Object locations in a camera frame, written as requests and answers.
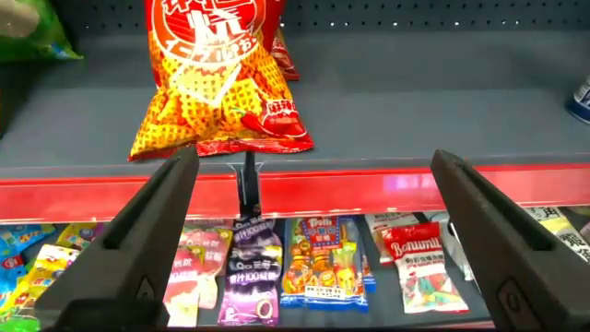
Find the orange chip bag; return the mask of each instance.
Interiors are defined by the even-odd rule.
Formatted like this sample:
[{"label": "orange chip bag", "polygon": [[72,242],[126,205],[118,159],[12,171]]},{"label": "orange chip bag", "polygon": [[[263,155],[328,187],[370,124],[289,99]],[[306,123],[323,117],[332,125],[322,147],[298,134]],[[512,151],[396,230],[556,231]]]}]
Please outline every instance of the orange chip bag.
[{"label": "orange chip bag", "polygon": [[285,43],[285,36],[283,36],[283,32],[280,29],[277,29],[275,33],[273,48],[270,50],[270,54],[275,58],[286,80],[299,80],[299,72],[295,68],[293,60],[291,60],[289,50],[287,50],[287,44]]},{"label": "orange chip bag", "polygon": [[158,92],[129,160],[313,147],[270,55],[283,0],[146,0]]}]

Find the plastic packaging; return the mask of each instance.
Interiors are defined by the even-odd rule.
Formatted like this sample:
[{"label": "plastic packaging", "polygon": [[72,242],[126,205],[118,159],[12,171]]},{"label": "plastic packaging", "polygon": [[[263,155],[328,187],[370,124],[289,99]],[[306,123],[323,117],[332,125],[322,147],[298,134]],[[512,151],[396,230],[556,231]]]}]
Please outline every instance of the plastic packaging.
[{"label": "plastic packaging", "polygon": [[386,230],[391,227],[399,227],[406,225],[415,225],[419,223],[418,219],[413,213],[382,213],[374,215],[365,215],[365,220],[369,226],[372,239],[377,245],[379,250],[379,263],[381,264],[392,264],[394,263],[393,257],[389,255],[389,251],[384,246],[384,241],[381,236],[381,230]]},{"label": "plastic packaging", "polygon": [[584,261],[590,263],[590,245],[557,207],[529,207],[525,211]]},{"label": "plastic packaging", "polygon": [[51,224],[0,225],[0,238],[14,246],[18,253],[34,245],[55,231]]},{"label": "plastic packaging", "polygon": [[424,212],[426,218],[430,221],[438,222],[441,227],[442,244],[449,253],[449,256],[457,264],[466,281],[473,280],[473,271],[469,265],[469,261],[463,251],[463,246],[456,237],[454,225],[449,221],[449,214],[446,211],[441,212]]},{"label": "plastic packaging", "polygon": [[468,310],[446,274],[438,223],[394,227],[382,236],[397,266],[406,314]]},{"label": "plastic packaging", "polygon": [[0,310],[0,331],[38,331],[39,322],[33,314],[35,301],[76,260],[78,253],[75,249],[45,244],[33,268]]},{"label": "plastic packaging", "polygon": [[313,147],[270,55],[284,1],[147,0],[158,91],[129,160]]},{"label": "plastic packaging", "polygon": [[590,76],[582,86],[575,91],[573,98],[567,105],[568,111],[576,118],[590,124]]},{"label": "plastic packaging", "polygon": [[287,44],[285,43],[285,37],[280,29],[277,29],[275,39],[273,40],[273,48],[270,54],[275,58],[280,72],[286,80],[299,80],[300,75],[293,64],[293,60],[289,55]]},{"label": "plastic packaging", "polygon": [[354,217],[288,219],[280,304],[316,310],[369,309]]},{"label": "plastic packaging", "polygon": [[2,0],[0,13],[0,62],[81,58],[48,0]]},{"label": "plastic packaging", "polygon": [[274,245],[231,250],[218,325],[277,324],[281,256],[282,248]]},{"label": "plastic packaging", "polygon": [[57,238],[56,245],[76,250],[86,249],[104,229],[104,223],[77,222],[65,227]]}]

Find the shelf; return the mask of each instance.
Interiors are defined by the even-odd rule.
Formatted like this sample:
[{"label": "shelf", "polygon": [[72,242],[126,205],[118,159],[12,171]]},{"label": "shelf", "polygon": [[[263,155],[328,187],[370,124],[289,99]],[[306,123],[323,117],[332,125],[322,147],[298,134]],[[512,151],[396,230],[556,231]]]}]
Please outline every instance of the shelf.
[{"label": "shelf", "polygon": [[[281,327],[425,327],[425,326],[480,326],[493,327],[490,314],[473,281],[464,281],[463,274],[446,257],[446,267],[449,276],[469,307],[466,314],[423,313],[404,314],[399,278],[394,266],[383,267],[378,263],[377,249],[373,243],[364,220],[358,223],[367,256],[373,274],[377,279],[377,292],[368,294],[369,312],[367,314],[356,311],[327,312],[308,309],[283,309],[279,312],[279,326]],[[281,233],[284,224],[277,222],[275,232]],[[216,326],[218,310],[223,297],[224,278],[218,281],[218,303],[215,309],[200,309],[198,313],[199,326]]]},{"label": "shelf", "polygon": [[287,28],[286,40],[315,149],[256,154],[264,216],[443,209],[437,148],[519,204],[590,204],[590,126],[563,106],[588,74],[590,32]]},{"label": "shelf", "polygon": [[[0,222],[109,220],[162,163],[126,160],[156,90],[146,36],[86,38],[78,50],[82,61],[0,66]],[[238,217],[243,160],[201,159],[188,213]]]}]

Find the purple candy package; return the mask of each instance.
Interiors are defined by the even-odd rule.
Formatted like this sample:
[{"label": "purple candy package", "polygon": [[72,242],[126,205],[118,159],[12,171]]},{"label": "purple candy package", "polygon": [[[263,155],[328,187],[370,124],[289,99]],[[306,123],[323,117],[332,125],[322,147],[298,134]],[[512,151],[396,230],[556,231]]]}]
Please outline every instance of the purple candy package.
[{"label": "purple candy package", "polygon": [[277,280],[282,247],[234,247],[226,272],[226,287],[219,310],[220,326],[278,323]]},{"label": "purple candy package", "polygon": [[280,239],[273,233],[273,227],[275,227],[273,219],[265,220],[258,217],[246,221],[236,221],[233,224],[234,245],[240,248],[281,246]]}]

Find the pegboard wall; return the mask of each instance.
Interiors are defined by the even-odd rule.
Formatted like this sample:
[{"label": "pegboard wall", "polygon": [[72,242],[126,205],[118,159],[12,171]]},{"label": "pegboard wall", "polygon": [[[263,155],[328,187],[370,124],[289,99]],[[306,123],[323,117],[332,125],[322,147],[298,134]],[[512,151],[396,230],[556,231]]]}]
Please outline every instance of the pegboard wall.
[{"label": "pegboard wall", "polygon": [[[143,34],[144,0],[53,0],[74,37]],[[589,30],[590,0],[287,0],[304,30]]]}]

